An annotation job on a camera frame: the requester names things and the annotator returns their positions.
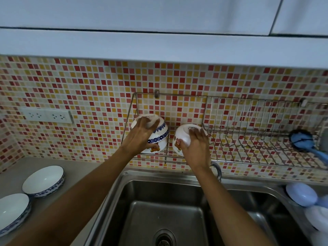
kitchen sink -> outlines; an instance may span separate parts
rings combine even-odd
[[[276,245],[311,245],[315,230],[282,185],[223,179],[232,197]],[[127,170],[105,199],[85,245],[224,245],[192,175]]]

hand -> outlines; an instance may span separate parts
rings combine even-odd
[[[131,157],[136,156],[148,148],[159,148],[158,144],[148,143],[150,135],[158,127],[159,119],[150,128],[146,127],[148,122],[150,122],[150,119],[145,116],[138,119],[137,124],[129,132],[120,146],[120,148],[124,149]]]
[[[178,139],[183,155],[191,170],[196,174],[200,170],[209,170],[211,164],[210,143],[204,130],[189,130],[191,139],[190,146],[187,147],[182,139]]]

gray countertop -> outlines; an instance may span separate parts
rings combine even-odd
[[[49,197],[35,199],[32,203],[31,215],[19,229],[9,233],[8,235],[0,237],[0,246],[4,246],[10,242],[29,222],[31,222],[34,217],[36,217],[41,211],[48,207],[81,178],[99,166],[99,163],[25,157],[19,160],[6,172],[0,174],[0,198],[14,193],[22,193],[22,184],[28,176],[43,167],[51,165],[58,165],[64,169],[66,177],[64,185]],[[76,237],[71,246],[81,246],[84,244],[96,219],[96,215],[97,213]]]

wall-mounted dish rack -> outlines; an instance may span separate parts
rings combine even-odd
[[[288,139],[290,131],[302,128],[310,131],[318,144],[319,135],[328,127],[328,104],[136,92],[121,142],[134,118],[147,113],[165,119],[170,128],[169,142],[161,152],[134,158],[140,161],[185,164],[173,151],[172,141],[178,126],[193,123],[210,135],[214,161],[328,169],[313,154],[294,150]]]

white cabinet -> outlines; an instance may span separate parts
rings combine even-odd
[[[0,0],[0,26],[268,35],[280,0]]]
[[[272,33],[328,35],[328,0],[283,0]]]

